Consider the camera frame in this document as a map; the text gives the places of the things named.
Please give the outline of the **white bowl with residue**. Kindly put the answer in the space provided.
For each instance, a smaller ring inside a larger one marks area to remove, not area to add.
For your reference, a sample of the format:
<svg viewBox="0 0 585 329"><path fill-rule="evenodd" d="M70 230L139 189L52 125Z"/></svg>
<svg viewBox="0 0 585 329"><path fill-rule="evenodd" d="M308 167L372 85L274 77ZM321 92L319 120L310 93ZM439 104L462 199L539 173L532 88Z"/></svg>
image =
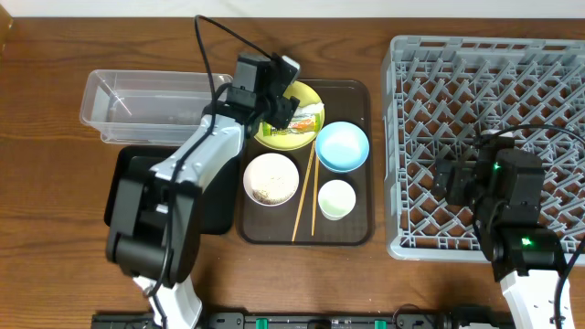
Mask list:
<svg viewBox="0 0 585 329"><path fill-rule="evenodd" d="M276 207L296 193L300 175L295 163L283 154L267 153L255 157L246 167L243 187L257 204Z"/></svg>

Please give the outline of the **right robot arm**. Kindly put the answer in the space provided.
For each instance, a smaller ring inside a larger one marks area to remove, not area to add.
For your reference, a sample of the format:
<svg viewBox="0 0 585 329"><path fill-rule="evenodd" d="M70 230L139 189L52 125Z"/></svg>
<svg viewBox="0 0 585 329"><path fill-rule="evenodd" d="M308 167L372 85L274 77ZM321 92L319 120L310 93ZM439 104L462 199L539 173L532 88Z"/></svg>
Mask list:
<svg viewBox="0 0 585 329"><path fill-rule="evenodd" d="M566 259L558 235L540 224L545 170L509 133L482 134L473 164L438 159L431 192L469 207L480 250L517 328L572 328Z"/></svg>

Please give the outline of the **green orange snack wrapper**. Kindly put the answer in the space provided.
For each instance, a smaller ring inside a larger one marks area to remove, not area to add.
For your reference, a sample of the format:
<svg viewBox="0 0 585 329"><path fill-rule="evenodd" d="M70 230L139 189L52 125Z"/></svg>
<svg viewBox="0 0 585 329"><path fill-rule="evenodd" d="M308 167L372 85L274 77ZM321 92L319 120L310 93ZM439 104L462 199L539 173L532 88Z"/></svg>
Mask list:
<svg viewBox="0 0 585 329"><path fill-rule="evenodd" d="M318 114L307 114L301 117L293 117L289 125L284 129L276 129L268 123L263 122L261 124L261 132L263 136L317 133L320 130L321 123Z"/></svg>

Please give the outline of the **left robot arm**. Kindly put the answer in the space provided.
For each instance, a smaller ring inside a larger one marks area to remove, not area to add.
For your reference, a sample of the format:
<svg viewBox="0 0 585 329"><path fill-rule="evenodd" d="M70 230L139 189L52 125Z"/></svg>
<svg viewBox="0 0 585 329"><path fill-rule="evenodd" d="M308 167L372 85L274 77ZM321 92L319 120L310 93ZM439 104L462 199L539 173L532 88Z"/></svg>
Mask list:
<svg viewBox="0 0 585 329"><path fill-rule="evenodd" d="M203 305L190 273L200 245L204 194L261 122L285 128L299 100L284 92L301 66L287 56L242 53L234 80L211 89L191 137L155 164L134 156L113 183L106 258L146 294L162 328L194 328Z"/></svg>

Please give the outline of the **white tissue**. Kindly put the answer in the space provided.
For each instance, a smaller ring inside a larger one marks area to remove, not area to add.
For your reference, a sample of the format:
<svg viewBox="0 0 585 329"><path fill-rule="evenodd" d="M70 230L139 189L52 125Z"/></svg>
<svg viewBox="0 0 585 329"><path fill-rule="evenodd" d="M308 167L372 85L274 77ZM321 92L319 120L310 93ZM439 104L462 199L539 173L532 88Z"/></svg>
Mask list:
<svg viewBox="0 0 585 329"><path fill-rule="evenodd" d="M294 116L320 114L323 110L324 104L322 102L318 102L315 104L298 107L294 113Z"/></svg>

